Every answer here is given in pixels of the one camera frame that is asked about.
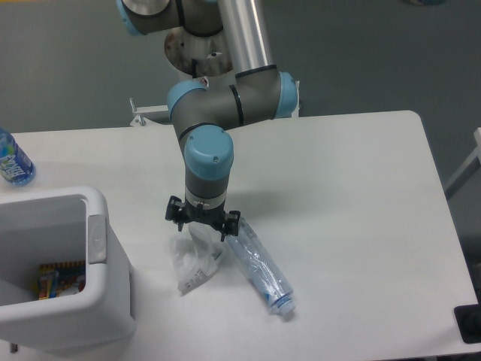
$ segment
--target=plastic bag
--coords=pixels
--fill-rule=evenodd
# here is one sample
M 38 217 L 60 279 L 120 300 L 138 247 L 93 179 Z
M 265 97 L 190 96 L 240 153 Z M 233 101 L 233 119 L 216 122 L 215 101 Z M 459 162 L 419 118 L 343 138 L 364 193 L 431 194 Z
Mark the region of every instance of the plastic bag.
M 177 277 L 177 289 L 187 293 L 210 280 L 219 270 L 224 246 L 214 231 L 200 223 L 189 224 L 189 234 L 171 237 L 169 248 Z

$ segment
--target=blue joint cap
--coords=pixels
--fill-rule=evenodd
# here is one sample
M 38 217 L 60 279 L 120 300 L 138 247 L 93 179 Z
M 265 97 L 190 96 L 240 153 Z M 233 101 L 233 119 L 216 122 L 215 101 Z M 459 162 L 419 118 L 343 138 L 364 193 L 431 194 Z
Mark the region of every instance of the blue joint cap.
M 205 85 L 198 80 L 185 80 L 175 84 L 167 94 L 168 115 L 171 115 L 174 106 L 180 100 L 180 98 L 195 89 L 207 90 Z
M 130 21 L 129 16 L 126 13 L 125 8 L 123 7 L 122 0 L 116 0 L 115 2 L 117 3 L 117 9 L 119 9 L 120 17 L 122 17 L 123 25 L 126 26 L 129 34 L 134 36 L 143 35 Z
M 227 176 L 234 162 L 234 143 L 219 126 L 199 126 L 187 138 L 183 157 L 197 177 L 217 181 Z
M 274 118 L 285 118 L 291 115 L 298 105 L 298 90 L 291 74 L 284 71 L 280 75 L 280 97 Z

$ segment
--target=white plastic container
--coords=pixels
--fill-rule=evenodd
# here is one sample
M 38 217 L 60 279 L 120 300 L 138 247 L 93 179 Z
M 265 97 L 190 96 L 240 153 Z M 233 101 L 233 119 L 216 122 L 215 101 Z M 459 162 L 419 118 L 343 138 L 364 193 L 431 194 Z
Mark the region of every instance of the white plastic container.
M 38 301 L 40 264 L 86 261 L 76 295 Z M 92 187 L 0 197 L 0 338 L 39 350 L 98 344 L 135 332 L 133 268 Z

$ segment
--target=plastic water bottle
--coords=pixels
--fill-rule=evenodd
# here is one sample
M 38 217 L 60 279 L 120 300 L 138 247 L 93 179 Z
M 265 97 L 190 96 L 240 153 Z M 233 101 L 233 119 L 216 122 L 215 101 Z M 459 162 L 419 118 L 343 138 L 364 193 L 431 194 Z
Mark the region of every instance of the plastic water bottle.
M 0 128 L 0 174 L 16 186 L 24 186 L 35 176 L 35 167 L 15 142 L 12 134 Z
M 292 311 L 294 290 L 244 218 L 239 221 L 239 236 L 229 235 L 225 239 L 271 310 L 282 315 Z

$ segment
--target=crushed plastic bottle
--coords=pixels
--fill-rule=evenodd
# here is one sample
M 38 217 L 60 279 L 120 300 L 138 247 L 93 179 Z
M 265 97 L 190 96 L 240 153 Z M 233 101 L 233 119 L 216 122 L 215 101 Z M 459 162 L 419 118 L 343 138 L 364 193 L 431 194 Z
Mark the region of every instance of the crushed plastic bottle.
M 282 315 L 292 311 L 295 308 L 291 299 L 294 290 L 247 221 L 241 218 L 239 235 L 229 235 L 225 239 L 239 259 L 244 273 L 264 296 L 271 310 Z

